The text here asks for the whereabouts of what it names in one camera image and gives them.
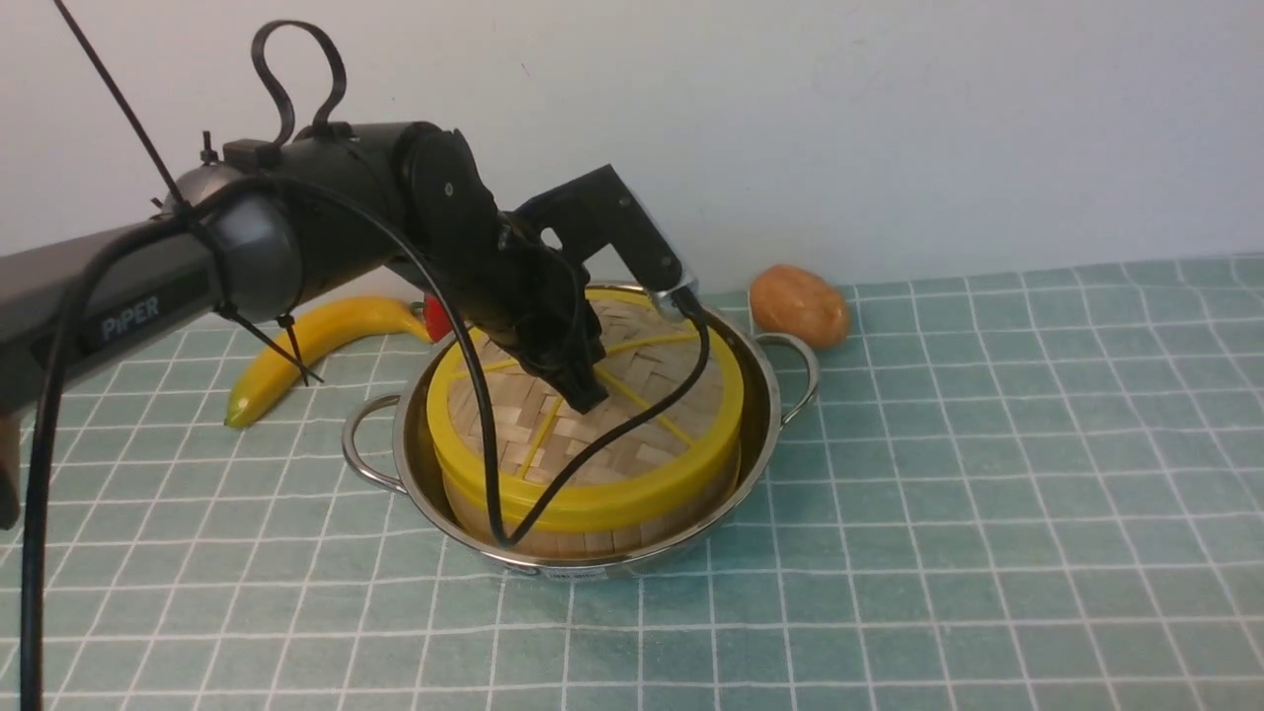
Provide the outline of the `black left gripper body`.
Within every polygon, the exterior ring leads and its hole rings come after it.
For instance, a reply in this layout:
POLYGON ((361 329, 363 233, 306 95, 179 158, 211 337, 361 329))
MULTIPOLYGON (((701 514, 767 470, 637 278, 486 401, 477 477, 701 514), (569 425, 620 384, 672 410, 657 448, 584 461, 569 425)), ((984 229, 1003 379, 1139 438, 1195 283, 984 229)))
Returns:
POLYGON ((549 382, 549 369, 586 356, 592 307, 575 271, 514 223, 484 185, 468 140, 420 127, 399 151, 406 233, 459 315, 549 382))

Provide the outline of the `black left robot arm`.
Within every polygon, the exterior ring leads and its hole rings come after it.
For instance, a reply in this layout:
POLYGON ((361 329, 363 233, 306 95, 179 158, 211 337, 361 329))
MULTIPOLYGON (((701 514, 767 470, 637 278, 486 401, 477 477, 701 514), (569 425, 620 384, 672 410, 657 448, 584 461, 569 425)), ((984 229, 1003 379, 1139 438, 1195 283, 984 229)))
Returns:
POLYGON ((387 266, 439 292, 576 411, 605 399, 600 326, 579 291, 628 191, 611 166, 504 211, 458 130, 428 121, 306 127, 279 147, 233 140, 178 181, 157 219, 3 261, 3 415, 35 405, 59 306, 94 257, 149 245, 104 275, 70 331, 64 382, 198 315, 270 321, 387 266))

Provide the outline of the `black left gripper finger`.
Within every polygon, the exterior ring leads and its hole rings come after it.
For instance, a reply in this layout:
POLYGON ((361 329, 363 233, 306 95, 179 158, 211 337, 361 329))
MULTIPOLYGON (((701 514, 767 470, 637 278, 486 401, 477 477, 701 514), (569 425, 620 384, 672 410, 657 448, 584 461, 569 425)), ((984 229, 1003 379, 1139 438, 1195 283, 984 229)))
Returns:
POLYGON ((586 356, 565 359, 561 366, 549 369, 549 385, 573 411, 581 415, 592 412, 609 397, 605 386, 597 378, 594 363, 586 356))

